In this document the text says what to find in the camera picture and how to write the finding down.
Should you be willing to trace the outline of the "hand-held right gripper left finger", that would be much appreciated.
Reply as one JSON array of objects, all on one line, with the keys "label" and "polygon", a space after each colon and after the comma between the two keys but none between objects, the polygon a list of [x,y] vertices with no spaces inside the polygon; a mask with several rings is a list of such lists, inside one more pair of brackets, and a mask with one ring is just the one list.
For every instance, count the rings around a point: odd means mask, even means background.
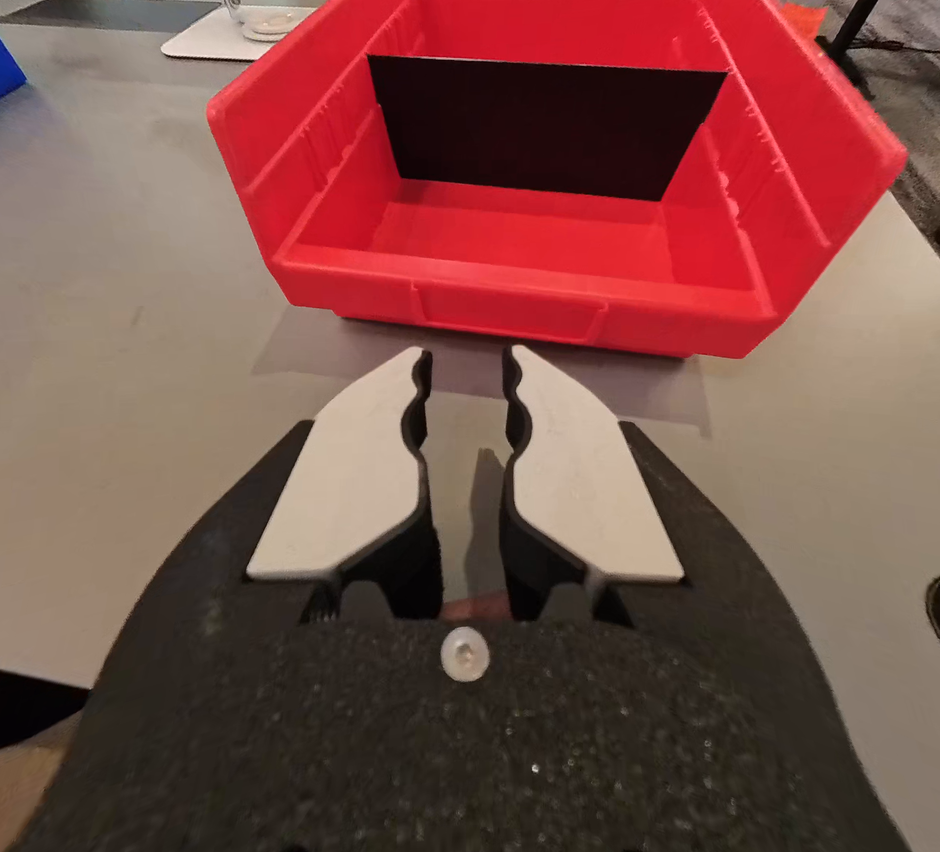
[{"label": "hand-held right gripper left finger", "polygon": [[347,579],[377,556],[409,580],[434,548],[421,448],[432,354],[408,347],[351,382],[318,413],[245,575],[252,581]]}]

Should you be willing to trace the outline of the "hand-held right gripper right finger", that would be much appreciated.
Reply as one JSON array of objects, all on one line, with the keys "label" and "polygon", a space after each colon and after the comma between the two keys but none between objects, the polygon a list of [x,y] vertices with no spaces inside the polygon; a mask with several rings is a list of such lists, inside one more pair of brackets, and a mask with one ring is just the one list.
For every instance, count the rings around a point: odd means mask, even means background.
[{"label": "hand-held right gripper right finger", "polygon": [[677,584],[682,563],[617,416],[522,344],[503,352],[501,554],[523,584]]}]

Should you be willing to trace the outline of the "red plastic bin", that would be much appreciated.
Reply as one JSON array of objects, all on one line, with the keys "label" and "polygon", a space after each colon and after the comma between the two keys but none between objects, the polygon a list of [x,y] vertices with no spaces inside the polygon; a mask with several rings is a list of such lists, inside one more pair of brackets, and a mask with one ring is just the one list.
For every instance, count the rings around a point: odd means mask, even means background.
[{"label": "red plastic bin", "polygon": [[[399,175],[370,55],[726,71],[663,200]],[[328,0],[207,120],[288,302],[686,358],[782,326],[902,172],[776,0]]]}]

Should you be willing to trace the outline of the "black bin divider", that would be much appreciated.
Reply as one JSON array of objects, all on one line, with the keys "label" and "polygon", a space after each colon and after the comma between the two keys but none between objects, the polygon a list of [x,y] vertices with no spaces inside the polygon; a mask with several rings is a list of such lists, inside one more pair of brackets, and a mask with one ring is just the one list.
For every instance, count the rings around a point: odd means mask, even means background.
[{"label": "black bin divider", "polygon": [[663,200],[726,71],[370,55],[399,175]]}]

